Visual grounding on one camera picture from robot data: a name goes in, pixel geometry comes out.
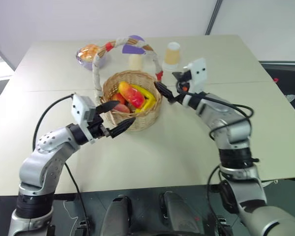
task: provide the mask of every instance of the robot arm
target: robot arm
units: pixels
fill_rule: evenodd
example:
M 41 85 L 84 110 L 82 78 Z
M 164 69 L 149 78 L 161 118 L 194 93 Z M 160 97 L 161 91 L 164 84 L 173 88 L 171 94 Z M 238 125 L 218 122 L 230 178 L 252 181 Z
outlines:
M 54 193 L 66 160 L 80 146 L 95 139 L 121 134 L 134 122 L 127 119 L 112 130 L 103 126 L 101 113 L 118 104 L 110 101 L 95 107 L 88 97 L 73 95 L 71 113 L 77 124 L 51 131 L 42 136 L 34 152 L 22 164 L 17 207 L 12 213 L 8 236 L 53 236 L 50 225 Z
M 180 93 L 177 97 L 161 82 L 156 82 L 155 86 L 170 103 L 179 102 L 196 110 L 196 114 L 213 131 L 220 154 L 219 169 L 225 178 L 219 184 L 224 208 L 229 213 L 238 214 L 253 236 L 295 236 L 295 218 L 277 207 L 267 206 L 254 164 L 259 160 L 252 158 L 250 152 L 249 120 L 243 119 L 227 101 L 203 92 L 207 77 L 205 60 L 198 59 L 188 64 L 183 73 L 174 72 L 173 75 Z M 197 95 L 187 95 L 183 90 Z

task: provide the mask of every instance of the bread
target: bread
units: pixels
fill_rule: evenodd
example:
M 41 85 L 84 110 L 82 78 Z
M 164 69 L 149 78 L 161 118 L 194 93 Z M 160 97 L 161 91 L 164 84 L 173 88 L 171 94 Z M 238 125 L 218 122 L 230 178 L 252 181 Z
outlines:
M 100 47 L 95 44 L 88 44 L 78 52 L 77 56 L 84 61 L 92 62 L 99 49 Z

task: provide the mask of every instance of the purple tag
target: purple tag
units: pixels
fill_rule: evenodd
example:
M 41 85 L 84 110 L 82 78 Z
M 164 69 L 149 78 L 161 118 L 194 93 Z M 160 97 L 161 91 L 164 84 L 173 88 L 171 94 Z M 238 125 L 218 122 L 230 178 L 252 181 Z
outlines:
M 144 41 L 144 39 L 142 39 L 140 36 L 137 36 L 137 35 L 131 35 L 129 37 Z M 122 53 L 124 54 L 143 54 L 144 52 L 145 51 L 142 48 L 138 48 L 128 44 L 124 45 L 122 48 Z

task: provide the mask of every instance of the black cable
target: black cable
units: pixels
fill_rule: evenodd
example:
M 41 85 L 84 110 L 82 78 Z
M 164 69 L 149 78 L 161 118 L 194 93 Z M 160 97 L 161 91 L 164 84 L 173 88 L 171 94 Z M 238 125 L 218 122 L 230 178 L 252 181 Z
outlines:
M 226 235 L 226 236 L 230 236 L 230 234 L 226 231 L 226 229 L 224 228 L 224 226 L 221 224 L 221 222 L 218 220 L 214 210 L 213 210 L 213 207 L 211 205 L 211 201 L 210 201 L 210 195 L 209 195 L 209 188 L 210 188 L 210 183 L 211 183 L 211 179 L 212 179 L 212 176 L 214 175 L 214 173 L 219 169 L 219 166 L 216 166 L 214 168 L 214 170 L 211 172 L 208 180 L 207 180 L 207 184 L 206 184 L 206 200 L 207 200 L 207 204 L 208 204 L 208 207 L 216 221 L 216 223 L 218 224 L 218 226 L 221 228 L 221 230 L 223 231 L 223 233 Z
M 32 149 L 33 151 L 35 150 L 35 147 L 36 147 L 36 139 L 37 139 L 37 132 L 38 132 L 38 129 L 40 127 L 40 124 L 41 122 L 43 121 L 45 115 L 47 114 L 47 112 L 49 112 L 49 110 L 54 106 L 56 105 L 57 103 L 63 101 L 63 100 L 66 100 L 68 98 L 72 98 L 73 97 L 73 94 L 70 94 L 66 97 L 63 97 L 63 98 L 60 98 L 58 99 L 57 101 L 53 102 L 44 112 L 43 114 L 40 116 L 38 122 L 37 122 L 37 125 L 36 125 L 36 128 L 35 128 L 35 131 L 34 131 L 34 136 L 33 136 L 33 143 L 32 143 Z
M 220 179 L 220 182 L 222 182 L 222 177 L 221 177 L 221 171 L 220 170 L 218 171 L 218 177 Z
M 36 147 L 36 139 L 37 139 L 37 133 L 38 133 L 38 130 L 39 130 L 39 127 L 40 127 L 40 124 L 41 122 L 43 121 L 45 115 L 47 114 L 47 112 L 49 112 L 49 110 L 54 106 L 56 105 L 57 103 L 63 101 L 63 100 L 66 100 L 68 98 L 72 98 L 73 97 L 73 94 L 71 95 L 68 95 L 68 96 L 65 96 L 63 98 L 60 98 L 58 99 L 57 101 L 53 102 L 44 112 L 43 114 L 41 115 L 41 117 L 39 118 L 38 122 L 37 122 L 37 125 L 36 125 L 36 128 L 35 128 L 35 131 L 34 131 L 34 136 L 33 136 L 33 142 L 32 142 L 32 149 L 33 151 L 35 150 L 35 147 Z M 77 190 L 77 193 L 78 193 L 78 197 L 80 198 L 81 200 L 81 204 L 82 204 L 82 208 L 83 208 L 83 213 L 84 213 L 84 217 L 85 217 L 85 222 L 86 222 L 86 225 L 87 225 L 87 231 L 88 231 L 88 235 L 90 236 L 90 226 L 89 226 L 89 221 L 88 221 L 88 215 L 87 215 L 87 211 L 85 209 L 85 205 L 84 205 L 84 202 L 83 202 L 83 199 L 82 199 L 82 196 L 81 196 L 81 192 L 80 192 L 80 189 L 70 171 L 70 168 L 69 166 L 67 165 L 67 163 L 64 163 L 64 166 L 66 167 L 66 169 L 68 170 L 68 173 L 72 179 L 72 182 Z
M 216 131 L 216 130 L 219 130 L 219 129 L 223 129 L 225 127 L 228 127 L 228 126 L 231 126 L 231 125 L 234 125 L 234 124 L 238 124 L 238 123 L 241 123 L 243 121 L 247 121 L 251 127 L 251 122 L 250 122 L 250 118 L 254 115 L 254 110 L 248 106 L 244 106 L 244 105 L 239 105 L 239 104 L 231 104 L 231 103 L 227 103 L 227 102 L 223 102 L 221 100 L 217 100 L 217 99 L 214 99 L 214 98 L 210 98 L 210 97 L 206 97 L 202 94 L 196 94 L 196 93 L 190 93 L 190 92 L 185 92 L 183 91 L 180 86 L 179 86 L 179 82 L 176 82 L 176 90 L 178 93 L 180 94 L 184 94 L 184 95 L 190 95 L 190 96 L 193 96 L 193 97 L 197 97 L 197 98 L 200 98 L 200 99 L 204 99 L 204 100 L 208 100 L 208 101 L 211 101 L 211 102 L 216 102 L 216 103 L 219 103 L 219 104 L 222 104 L 224 106 L 227 106 L 227 107 L 230 107 L 234 110 L 236 110 L 237 112 L 241 113 L 244 118 L 242 119 L 239 119 L 237 121 L 234 121 L 234 122 L 231 122 L 229 124 L 225 124 L 225 125 L 222 125 L 220 127 L 217 127 L 215 129 L 212 129 L 210 130 L 209 132 L 209 136 L 211 139 L 214 140 L 214 137 L 213 137 L 213 133 Z M 247 115 L 243 110 L 241 110 L 240 108 L 238 107 L 242 107 L 242 108 L 246 108 L 250 111 L 250 115 Z

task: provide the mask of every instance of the basket handle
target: basket handle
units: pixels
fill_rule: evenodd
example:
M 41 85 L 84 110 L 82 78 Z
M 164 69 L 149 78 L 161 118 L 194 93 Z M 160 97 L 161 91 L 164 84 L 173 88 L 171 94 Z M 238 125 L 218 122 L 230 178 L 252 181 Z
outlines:
M 151 48 L 146 42 L 142 40 L 137 40 L 134 38 L 118 38 L 114 41 L 110 41 L 105 44 L 95 55 L 93 59 L 93 64 L 92 64 L 92 71 L 93 71 L 93 82 L 95 86 L 95 94 L 97 97 L 102 97 L 103 96 L 103 89 L 102 86 L 100 85 L 100 77 L 99 77 L 99 60 L 110 50 L 113 48 L 116 48 L 120 45 L 132 45 L 138 48 L 142 48 L 145 50 L 146 54 L 150 54 L 152 56 L 152 60 L 155 64 L 155 75 L 157 77 L 158 81 L 161 81 L 162 76 L 163 76 L 163 70 L 162 67 L 160 66 L 158 59 L 157 59 L 157 54 Z

